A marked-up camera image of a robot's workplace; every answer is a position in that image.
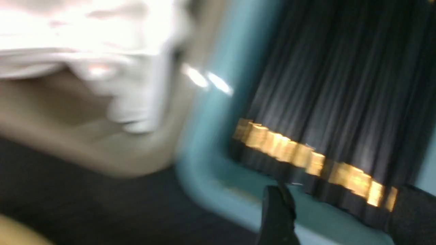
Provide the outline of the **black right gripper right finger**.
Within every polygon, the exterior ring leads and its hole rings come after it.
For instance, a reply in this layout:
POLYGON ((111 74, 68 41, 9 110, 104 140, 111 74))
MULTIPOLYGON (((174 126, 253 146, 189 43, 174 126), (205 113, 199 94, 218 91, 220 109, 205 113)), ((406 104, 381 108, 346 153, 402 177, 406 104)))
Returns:
POLYGON ((436 197, 419 188, 400 188, 388 222, 388 234, 395 245, 436 243, 436 197))

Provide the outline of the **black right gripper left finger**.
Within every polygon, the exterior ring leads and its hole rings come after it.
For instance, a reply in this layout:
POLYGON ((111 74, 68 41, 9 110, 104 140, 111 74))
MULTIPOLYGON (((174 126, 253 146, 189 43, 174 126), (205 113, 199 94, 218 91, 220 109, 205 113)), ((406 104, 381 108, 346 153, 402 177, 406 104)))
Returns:
POLYGON ((295 201, 287 186, 266 186, 263 190, 261 226, 256 244, 299 245, 295 220, 295 201))

